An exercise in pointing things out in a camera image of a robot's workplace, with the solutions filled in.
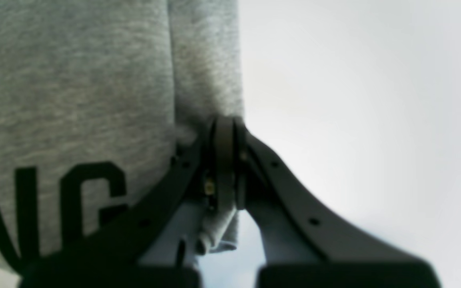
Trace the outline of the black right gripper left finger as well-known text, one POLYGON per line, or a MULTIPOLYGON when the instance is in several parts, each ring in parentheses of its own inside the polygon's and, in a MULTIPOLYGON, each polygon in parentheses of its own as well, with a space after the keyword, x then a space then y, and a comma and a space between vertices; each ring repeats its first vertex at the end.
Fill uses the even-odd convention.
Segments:
POLYGON ((235 216, 235 118, 216 117, 161 181, 96 233, 25 270, 21 288, 200 288, 195 264, 235 216))

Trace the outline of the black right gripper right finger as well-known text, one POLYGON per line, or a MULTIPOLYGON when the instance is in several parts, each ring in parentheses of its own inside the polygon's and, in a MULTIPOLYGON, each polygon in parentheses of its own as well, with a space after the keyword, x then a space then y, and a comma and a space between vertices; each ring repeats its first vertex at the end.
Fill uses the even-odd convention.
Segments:
POLYGON ((282 159, 233 119, 238 208, 261 232, 266 264, 258 288, 439 288, 425 260, 337 215, 282 159))

